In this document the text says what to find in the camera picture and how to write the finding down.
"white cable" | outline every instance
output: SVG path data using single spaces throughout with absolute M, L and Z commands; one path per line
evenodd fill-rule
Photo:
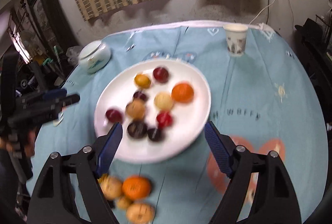
M 272 6 L 272 4 L 275 2 L 275 0 L 270 4 L 270 5 L 268 5 L 268 6 L 266 6 L 264 9 L 262 9 L 258 14 L 257 14 L 257 16 L 249 23 L 249 24 L 251 24 L 253 21 L 255 21 L 256 20 L 256 18 L 265 10 L 265 9 L 267 9 L 268 7 L 270 7 L 270 6 Z
M 329 13 L 330 13 L 330 11 L 332 11 L 332 8 L 327 12 L 327 14 L 326 15 L 328 15 Z
M 293 32 L 295 32 L 295 30 L 294 30 L 294 13 L 293 13 L 291 1 L 288 0 L 288 3 L 289 3 L 290 11 L 292 12 L 292 21 L 293 21 L 292 28 L 293 28 Z

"orange heart print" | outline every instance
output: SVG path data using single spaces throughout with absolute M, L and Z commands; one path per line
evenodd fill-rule
M 282 161 L 285 160 L 285 146 L 280 139 L 269 140 L 267 143 L 263 144 L 263 146 L 257 151 L 254 149 L 252 144 L 243 137 L 231 136 L 231 138 L 234 144 L 243 145 L 250 152 L 266 155 L 271 150 L 274 150 L 278 152 Z M 219 170 L 218 164 L 215 161 L 215 158 L 212 153 L 210 153 L 207 159 L 206 172 L 210 178 L 212 185 L 217 189 L 217 191 L 222 194 L 225 193 L 229 183 L 229 179 L 225 174 L 223 174 Z M 258 173 L 251 175 L 247 195 L 244 201 L 245 203 L 249 202 L 252 204 L 255 195 L 257 179 L 258 179 Z

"power cord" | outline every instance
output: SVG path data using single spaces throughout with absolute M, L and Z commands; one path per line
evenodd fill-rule
M 292 12 L 292 18 L 293 18 L 293 24 L 292 24 L 292 28 L 293 28 L 293 32 L 295 32 L 294 30 L 294 13 L 293 13 L 293 9 L 292 9 L 292 5 L 291 5 L 291 1 L 288 0 L 289 6 L 290 6 L 290 10 Z
M 270 7 L 268 7 L 268 18 L 266 19 L 266 23 L 265 24 L 268 24 L 269 16 L 270 16 Z
M 332 8 L 327 12 L 327 14 L 326 15 L 328 15 L 329 13 L 330 13 L 330 11 L 332 11 Z
M 270 7 L 270 6 L 272 6 L 273 5 L 273 3 L 275 2 L 276 0 L 273 0 L 273 2 L 271 3 L 271 4 L 269 4 L 269 5 L 267 5 L 264 9 L 262 9 L 258 14 L 257 14 L 257 16 L 249 23 L 249 24 L 251 24 L 253 21 L 255 21 L 256 19 L 257 19 L 257 17 L 265 10 L 265 9 L 267 9 L 268 7 Z

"tablecloth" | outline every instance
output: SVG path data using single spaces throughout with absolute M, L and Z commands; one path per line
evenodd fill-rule
M 66 81 L 68 93 L 79 93 L 79 104 L 64 111 L 59 126 L 44 125 L 32 158 L 32 192 L 50 153 L 78 152 L 95 141 L 94 110 L 103 89 L 121 71 L 142 60 L 171 57 L 195 65 L 205 75 L 212 94 L 210 120 L 219 131 L 255 152 L 275 149 L 283 158 L 298 197 L 302 220 L 323 196 L 328 147 L 323 114 L 314 88 L 301 63 L 283 38 L 265 25 L 248 31 L 242 57 L 230 57 L 221 23 L 161 25 L 112 34 L 103 39 L 112 50 L 109 63 L 93 75 L 78 66 Z M 178 156 L 156 164 L 114 160 L 110 174 L 149 177 L 153 191 L 145 201 L 156 207 L 154 224 L 208 223 L 227 180 L 215 169 L 203 134 Z M 80 216 L 89 219 L 78 189 Z M 250 187 L 254 189 L 253 176 Z M 252 195 L 240 219 L 249 213 Z M 125 213 L 114 210 L 120 224 Z

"dark purple fruit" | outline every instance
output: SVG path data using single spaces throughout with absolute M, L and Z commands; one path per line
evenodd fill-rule
M 143 121 L 135 120 L 129 124 L 127 132 L 134 139 L 141 139 L 146 136 L 147 125 Z
M 163 139 L 162 131 L 157 128 L 148 129 L 147 135 L 152 142 L 160 142 Z
M 132 96 L 134 99 L 141 99 L 143 101 L 147 101 L 148 97 L 142 91 L 136 91 Z

